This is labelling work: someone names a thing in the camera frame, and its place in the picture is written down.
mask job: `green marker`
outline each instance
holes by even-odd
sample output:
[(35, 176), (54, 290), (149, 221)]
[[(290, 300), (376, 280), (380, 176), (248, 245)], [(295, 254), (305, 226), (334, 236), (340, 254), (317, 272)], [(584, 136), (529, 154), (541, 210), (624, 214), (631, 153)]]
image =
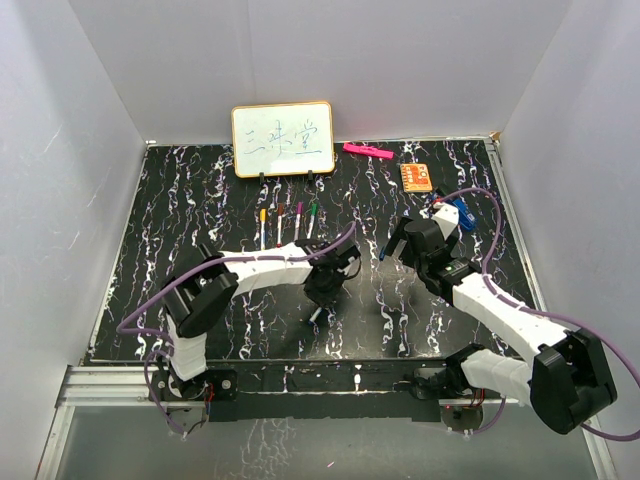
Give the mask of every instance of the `green marker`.
[(311, 219), (309, 220), (309, 231), (307, 232), (307, 238), (311, 238), (311, 232), (313, 231), (313, 222), (316, 219), (316, 212), (318, 211), (318, 205), (315, 203), (311, 205)]

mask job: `pink highlighter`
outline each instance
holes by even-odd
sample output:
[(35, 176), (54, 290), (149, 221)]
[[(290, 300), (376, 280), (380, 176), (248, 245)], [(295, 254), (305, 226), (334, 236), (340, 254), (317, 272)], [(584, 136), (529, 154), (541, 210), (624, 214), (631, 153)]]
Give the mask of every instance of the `pink highlighter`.
[(390, 150), (380, 150), (374, 147), (362, 147), (354, 145), (352, 143), (345, 143), (343, 147), (345, 152), (359, 153), (360, 155), (367, 155), (368, 157), (378, 157), (391, 160), (393, 158), (393, 152)]

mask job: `blue object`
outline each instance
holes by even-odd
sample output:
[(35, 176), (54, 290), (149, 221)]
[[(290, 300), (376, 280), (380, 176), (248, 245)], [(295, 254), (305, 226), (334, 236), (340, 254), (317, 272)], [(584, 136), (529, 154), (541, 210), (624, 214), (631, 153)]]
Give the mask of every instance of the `blue object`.
[(469, 212), (469, 209), (460, 198), (449, 200), (447, 203), (458, 208), (458, 211), (460, 212), (460, 226), (464, 231), (470, 232), (476, 228), (476, 217)]

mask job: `whiteboard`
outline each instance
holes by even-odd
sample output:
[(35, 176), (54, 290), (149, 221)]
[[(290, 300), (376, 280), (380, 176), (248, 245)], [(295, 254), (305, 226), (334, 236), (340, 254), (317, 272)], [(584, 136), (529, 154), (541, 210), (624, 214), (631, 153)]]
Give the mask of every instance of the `whiteboard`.
[(335, 168), (327, 102), (236, 107), (231, 112), (236, 175), (327, 173)]

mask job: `orange circuit board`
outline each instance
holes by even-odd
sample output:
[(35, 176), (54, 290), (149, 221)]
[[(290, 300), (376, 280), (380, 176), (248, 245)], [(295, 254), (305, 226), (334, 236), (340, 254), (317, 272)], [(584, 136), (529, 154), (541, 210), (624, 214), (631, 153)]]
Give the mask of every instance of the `orange circuit board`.
[(431, 192), (431, 177), (429, 169), (424, 163), (402, 163), (400, 164), (402, 174), (402, 186), (405, 192)]

